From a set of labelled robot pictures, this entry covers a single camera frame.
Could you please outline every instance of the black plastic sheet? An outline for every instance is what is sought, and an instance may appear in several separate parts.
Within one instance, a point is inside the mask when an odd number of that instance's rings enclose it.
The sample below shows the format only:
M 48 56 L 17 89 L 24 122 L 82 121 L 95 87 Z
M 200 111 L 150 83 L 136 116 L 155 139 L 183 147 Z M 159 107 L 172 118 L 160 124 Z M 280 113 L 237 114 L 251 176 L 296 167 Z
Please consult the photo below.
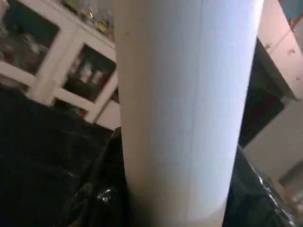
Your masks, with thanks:
M 0 88 L 0 225 L 58 224 L 112 131 Z
M 223 227 L 296 227 L 292 211 L 238 149 Z

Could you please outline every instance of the white cylinder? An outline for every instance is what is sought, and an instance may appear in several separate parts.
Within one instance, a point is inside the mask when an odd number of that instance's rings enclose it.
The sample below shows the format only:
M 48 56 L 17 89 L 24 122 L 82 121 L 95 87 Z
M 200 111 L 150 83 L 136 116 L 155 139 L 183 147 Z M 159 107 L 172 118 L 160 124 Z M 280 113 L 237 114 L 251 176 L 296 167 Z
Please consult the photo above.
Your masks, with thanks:
M 221 226 L 262 3 L 115 1 L 125 174 L 140 226 Z

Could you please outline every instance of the wall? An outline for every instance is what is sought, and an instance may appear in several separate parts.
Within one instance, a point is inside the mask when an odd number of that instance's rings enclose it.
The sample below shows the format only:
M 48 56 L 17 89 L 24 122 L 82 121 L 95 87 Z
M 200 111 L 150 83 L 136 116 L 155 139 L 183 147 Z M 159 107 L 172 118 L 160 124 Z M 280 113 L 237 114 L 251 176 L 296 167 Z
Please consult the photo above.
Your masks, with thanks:
M 291 103 L 244 149 L 257 169 L 280 179 L 303 160 L 303 101 Z

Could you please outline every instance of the cabinet door handle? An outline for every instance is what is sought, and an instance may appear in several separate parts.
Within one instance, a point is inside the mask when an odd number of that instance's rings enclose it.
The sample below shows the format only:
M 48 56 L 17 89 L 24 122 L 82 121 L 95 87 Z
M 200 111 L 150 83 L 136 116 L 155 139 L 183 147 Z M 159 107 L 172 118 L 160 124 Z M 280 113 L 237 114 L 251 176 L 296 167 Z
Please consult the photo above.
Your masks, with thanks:
M 266 45 L 264 46 L 265 50 L 271 49 L 271 45 L 272 45 L 272 44 L 266 44 Z
M 288 55 L 294 54 L 294 53 L 295 53 L 295 50 L 294 50 L 294 49 L 291 49 L 291 50 L 288 51 Z

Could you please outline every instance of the bottle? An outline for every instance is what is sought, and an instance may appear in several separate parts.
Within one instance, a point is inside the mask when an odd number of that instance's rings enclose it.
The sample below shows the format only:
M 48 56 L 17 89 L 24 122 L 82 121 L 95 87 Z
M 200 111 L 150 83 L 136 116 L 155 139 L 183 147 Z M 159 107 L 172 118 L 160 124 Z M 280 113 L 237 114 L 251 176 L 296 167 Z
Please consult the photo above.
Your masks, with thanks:
M 94 83 L 94 84 L 99 84 L 102 77 L 103 77 L 103 72 L 97 70 L 94 73 L 94 75 L 92 76 L 91 82 Z
M 87 62 L 82 70 L 81 70 L 81 78 L 80 80 L 82 80 L 84 83 L 87 83 L 87 81 L 89 80 L 90 76 L 91 76 L 92 72 L 91 72 L 91 63 Z

